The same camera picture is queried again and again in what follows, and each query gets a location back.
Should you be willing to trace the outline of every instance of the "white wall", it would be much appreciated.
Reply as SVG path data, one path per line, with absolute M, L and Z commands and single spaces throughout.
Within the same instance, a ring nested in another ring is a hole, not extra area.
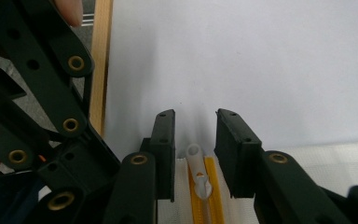
M 122 159 L 158 112 L 212 152 L 214 111 L 265 149 L 358 142 L 358 1 L 115 0 L 106 142 Z

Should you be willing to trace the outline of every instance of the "wooden frame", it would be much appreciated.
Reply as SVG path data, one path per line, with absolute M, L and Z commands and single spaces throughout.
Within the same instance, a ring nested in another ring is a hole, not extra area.
M 91 91 L 90 122 L 103 136 L 106 104 L 106 81 L 109 67 L 113 0 L 96 0 L 92 31 L 91 56 L 95 62 Z

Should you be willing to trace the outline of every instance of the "yellow strip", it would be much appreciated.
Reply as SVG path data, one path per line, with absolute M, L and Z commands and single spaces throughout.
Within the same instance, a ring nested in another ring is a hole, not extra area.
M 216 168 L 214 167 L 214 159 L 212 157 L 206 157 L 204 159 L 206 172 L 209 176 L 209 181 L 213 187 L 212 194 L 208 199 L 209 208 L 211 211 L 212 224 L 224 224 L 224 214 L 222 207 L 222 200 L 220 197 L 220 188 L 217 179 Z M 194 190 L 195 183 L 191 176 L 191 171 L 188 172 L 188 178 L 190 183 L 190 196 L 191 196 L 191 207 L 193 210 L 193 222 L 194 224 L 206 223 L 207 217 L 202 214 L 202 200 L 197 197 L 196 191 Z

